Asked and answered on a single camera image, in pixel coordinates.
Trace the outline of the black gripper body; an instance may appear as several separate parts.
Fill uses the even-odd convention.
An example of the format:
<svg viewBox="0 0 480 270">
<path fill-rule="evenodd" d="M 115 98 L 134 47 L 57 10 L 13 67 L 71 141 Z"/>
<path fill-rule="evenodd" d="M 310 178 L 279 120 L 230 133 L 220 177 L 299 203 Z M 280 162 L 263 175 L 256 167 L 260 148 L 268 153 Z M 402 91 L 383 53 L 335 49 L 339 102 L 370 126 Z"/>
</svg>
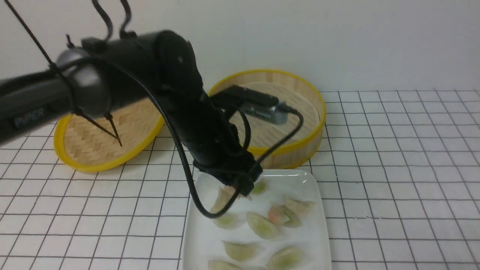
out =
<svg viewBox="0 0 480 270">
<path fill-rule="evenodd" d="M 170 121 L 200 171 L 249 196 L 262 168 L 242 146 L 221 108 L 205 94 L 199 99 L 172 94 Z"/>
</svg>

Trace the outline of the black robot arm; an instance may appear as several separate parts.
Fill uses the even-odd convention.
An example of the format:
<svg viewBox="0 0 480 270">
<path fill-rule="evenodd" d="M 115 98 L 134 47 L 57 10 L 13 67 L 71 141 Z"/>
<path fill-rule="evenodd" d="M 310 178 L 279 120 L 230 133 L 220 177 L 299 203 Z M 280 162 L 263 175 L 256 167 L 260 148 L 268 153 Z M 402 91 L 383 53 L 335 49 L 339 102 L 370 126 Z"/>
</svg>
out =
<svg viewBox="0 0 480 270">
<path fill-rule="evenodd" d="M 262 168 L 229 120 L 259 95 L 234 85 L 208 96 L 191 43 L 170 30 L 86 38 L 45 71 L 2 80 L 1 143 L 68 114 L 106 117 L 147 98 L 194 166 L 249 195 Z"/>
</svg>

